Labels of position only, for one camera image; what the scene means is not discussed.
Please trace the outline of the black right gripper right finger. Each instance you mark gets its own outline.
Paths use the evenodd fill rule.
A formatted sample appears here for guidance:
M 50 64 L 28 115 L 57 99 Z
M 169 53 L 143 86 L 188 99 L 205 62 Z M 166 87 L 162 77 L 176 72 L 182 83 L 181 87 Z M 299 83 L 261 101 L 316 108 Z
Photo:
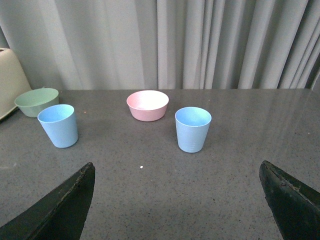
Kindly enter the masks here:
M 284 240 L 320 238 L 320 193 L 268 161 L 259 179 Z

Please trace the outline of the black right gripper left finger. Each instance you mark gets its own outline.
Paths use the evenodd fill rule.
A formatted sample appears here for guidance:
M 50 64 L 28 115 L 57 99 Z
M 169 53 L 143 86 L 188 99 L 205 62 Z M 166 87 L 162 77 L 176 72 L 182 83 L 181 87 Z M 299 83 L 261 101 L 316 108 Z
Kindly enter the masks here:
M 96 169 L 89 162 L 0 228 L 2 240 L 78 240 L 92 203 Z

